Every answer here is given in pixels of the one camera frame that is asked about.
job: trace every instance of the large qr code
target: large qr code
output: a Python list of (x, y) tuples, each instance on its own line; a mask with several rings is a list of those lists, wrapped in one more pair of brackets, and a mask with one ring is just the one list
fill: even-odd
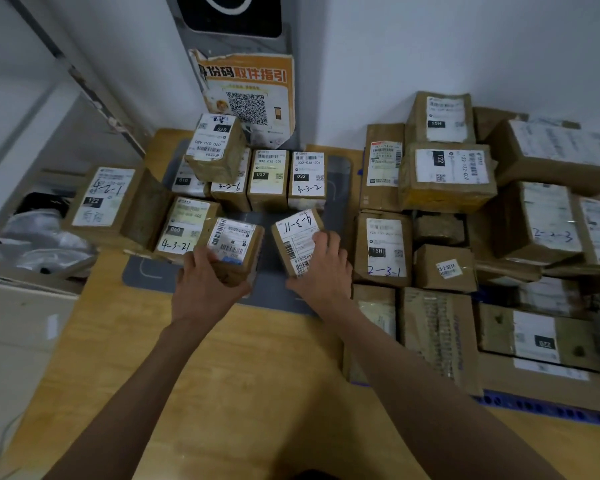
[(237, 116), (245, 123), (254, 125), (264, 125), (267, 122), (267, 111), (264, 106), (264, 96), (262, 94), (229, 93), (229, 105), (234, 116)]

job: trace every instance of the tile floor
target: tile floor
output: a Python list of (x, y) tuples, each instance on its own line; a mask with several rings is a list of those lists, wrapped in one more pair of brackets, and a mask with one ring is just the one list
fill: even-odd
[(0, 288), (0, 453), (18, 427), (74, 303)]

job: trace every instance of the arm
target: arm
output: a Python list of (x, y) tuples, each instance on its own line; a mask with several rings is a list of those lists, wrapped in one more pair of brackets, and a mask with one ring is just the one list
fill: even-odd
[(46, 480), (130, 479), (164, 405), (189, 357), (233, 304), (249, 292), (247, 282), (225, 287), (209, 264), (206, 248), (185, 254), (171, 300), (171, 324), (148, 357), (120, 387)]
[(360, 312), (351, 265), (334, 232), (316, 233), (309, 270), (295, 290), (336, 333), (365, 372), (393, 424), (432, 479), (560, 479), (562, 476), (495, 416), (439, 376)]

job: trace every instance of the person's right arm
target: person's right arm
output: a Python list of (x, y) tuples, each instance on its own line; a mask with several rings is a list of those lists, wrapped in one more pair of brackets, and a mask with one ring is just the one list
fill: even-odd
[(340, 238), (316, 233), (309, 270), (287, 287), (340, 336), (400, 436), (432, 479), (561, 479), (495, 416), (360, 312)]

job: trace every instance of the wooden tabletop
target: wooden tabletop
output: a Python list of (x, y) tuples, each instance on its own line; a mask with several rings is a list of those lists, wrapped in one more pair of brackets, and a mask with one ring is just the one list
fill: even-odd
[[(146, 164), (161, 178), (191, 132), (160, 130)], [(352, 160), (356, 209), (361, 153)], [(121, 281), (104, 251), (0, 461), (0, 479), (34, 478), (62, 455), (169, 323), (170, 295)], [(308, 468), (349, 478), (426, 478), (370, 388), (340, 373), (341, 341), (316, 318), (236, 305), (184, 369), (138, 479), (273, 479)], [(570, 479), (600, 479), (600, 426), (489, 409)]]

